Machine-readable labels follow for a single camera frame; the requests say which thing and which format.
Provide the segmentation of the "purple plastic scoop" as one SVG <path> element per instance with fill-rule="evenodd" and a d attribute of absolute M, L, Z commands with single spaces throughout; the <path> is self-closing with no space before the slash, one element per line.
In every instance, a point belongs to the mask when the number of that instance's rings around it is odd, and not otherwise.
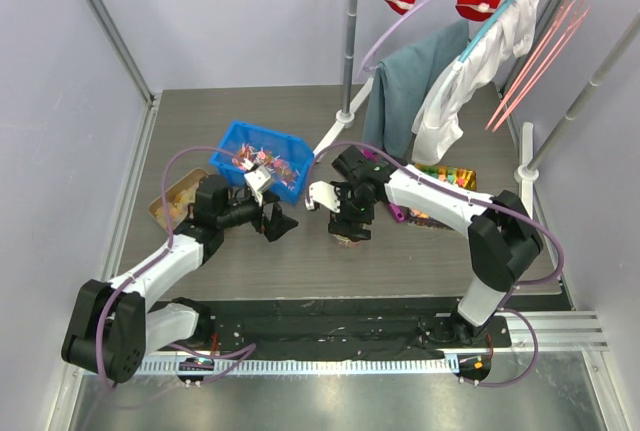
<path fill-rule="evenodd" d="M 369 159 L 370 161 L 373 161 L 373 162 L 377 162 L 378 161 L 376 154 L 371 152 L 371 151 L 369 151 L 369 150 L 367 150 L 367 149 L 362 149 L 361 153 L 367 159 Z M 389 213 L 391 214 L 391 216 L 393 217 L 393 219 L 397 223 L 403 223 L 404 222 L 405 214 L 404 214 L 403 210 L 399 206 L 397 206 L 397 205 L 395 205 L 393 203 L 390 203 L 390 204 L 387 205 L 387 209 L 388 209 Z"/>

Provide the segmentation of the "blue plastic bin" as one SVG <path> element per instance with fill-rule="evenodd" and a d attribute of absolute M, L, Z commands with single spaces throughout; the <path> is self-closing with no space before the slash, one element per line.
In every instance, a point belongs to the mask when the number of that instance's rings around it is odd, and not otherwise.
<path fill-rule="evenodd" d="M 264 165 L 275 183 L 271 190 L 282 201 L 296 205 L 314 154 L 306 142 L 293 135 L 242 121 L 233 121 L 218 147 L 231 156 L 215 152 L 209 164 L 233 186 L 245 183 L 243 163 L 248 160 Z"/>

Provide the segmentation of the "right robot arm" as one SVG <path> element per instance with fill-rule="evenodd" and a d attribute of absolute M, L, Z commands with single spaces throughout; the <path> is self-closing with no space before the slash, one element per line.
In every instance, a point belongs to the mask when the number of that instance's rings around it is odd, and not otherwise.
<path fill-rule="evenodd" d="M 370 239 L 378 203 L 415 209 L 468 240 L 474 278 L 449 319 L 450 341 L 472 346 L 519 278 L 543 249 L 520 198 L 497 196 L 440 181 L 412 165 L 368 159 L 350 146 L 332 163 L 340 180 L 309 185 L 307 206 L 330 212 L 328 230 L 351 242 Z"/>

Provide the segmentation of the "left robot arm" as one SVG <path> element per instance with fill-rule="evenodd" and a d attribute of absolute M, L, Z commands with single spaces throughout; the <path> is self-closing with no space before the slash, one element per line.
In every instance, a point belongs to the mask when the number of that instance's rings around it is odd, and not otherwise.
<path fill-rule="evenodd" d="M 214 333 L 209 307 L 187 298 L 160 309 L 155 304 L 214 256 L 227 230 L 249 224 L 274 242 L 295 229 L 297 221 L 279 201 L 255 171 L 242 187 L 220 175 L 202 177 L 185 218 L 158 250 L 126 273 L 107 282 L 91 279 L 79 289 L 62 360 L 122 384 L 150 352 L 173 344 L 205 348 Z"/>

